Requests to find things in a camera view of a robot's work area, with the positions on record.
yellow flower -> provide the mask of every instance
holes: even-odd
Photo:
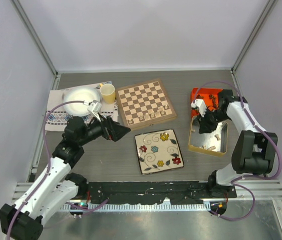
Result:
[[[158,165],[159,167],[162,167],[162,166],[164,165],[164,162],[160,160],[160,161],[157,162],[157,165]]]
[[[162,141],[166,141],[166,140],[169,140],[169,134],[168,133],[161,133],[160,134],[160,139],[162,139]]]

chessboard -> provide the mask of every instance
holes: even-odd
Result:
[[[161,79],[125,86],[116,90],[124,126],[131,130],[176,118]]]

red tray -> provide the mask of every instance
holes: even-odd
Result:
[[[195,87],[192,89],[192,92],[191,92],[191,102],[193,102],[193,99],[194,99],[194,94],[196,92],[198,88]],[[201,88],[200,91],[198,92],[197,95],[200,95],[201,97],[203,97],[203,100],[205,102],[205,105],[210,109],[210,110],[213,110],[213,109],[216,109],[213,107],[213,102],[212,102],[212,99],[210,99],[210,94],[212,94],[215,98],[216,98],[216,105],[218,106],[218,100],[217,100],[217,94],[222,91],[223,89],[218,89],[218,88]],[[194,116],[197,116],[199,115],[199,112],[196,111],[196,110],[193,110],[191,111],[191,119],[194,117]]]

red flower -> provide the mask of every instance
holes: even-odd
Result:
[[[141,146],[141,147],[140,147],[140,150],[141,150],[142,152],[146,153],[147,147],[146,147],[146,146]]]
[[[175,157],[172,159],[173,163],[179,165],[181,163],[181,159],[179,157]]]

white cloth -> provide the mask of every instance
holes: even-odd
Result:
[[[111,84],[112,82],[108,81],[108,82],[102,82],[102,83],[103,84],[107,84],[107,83]],[[90,84],[90,85],[85,85],[85,86],[90,87],[90,88],[94,88],[97,91],[99,91],[99,89],[100,89],[100,83],[95,83],[95,84]],[[75,88],[75,87],[61,89],[61,90],[51,90],[50,95],[49,95],[49,100],[48,100],[48,103],[47,103],[47,111],[46,112],[49,112],[50,110],[52,110],[52,108],[61,104],[63,102],[63,97],[64,97],[64,94],[66,94],[66,91],[69,91],[73,88]],[[117,122],[119,114],[118,114],[118,110],[117,110],[116,100],[113,104],[107,104],[102,100],[101,104],[102,104],[101,115],[102,116],[110,116],[114,121]],[[46,128],[47,131],[63,132],[65,127],[66,127],[67,121],[71,117],[72,116],[69,115],[65,111],[65,109],[61,106],[58,109],[56,109],[55,111],[53,111],[53,113],[51,113],[49,119],[46,122],[45,128]],[[83,116],[82,118],[83,118],[84,122],[86,124],[88,124],[91,121],[92,116],[89,114],[87,116]]]

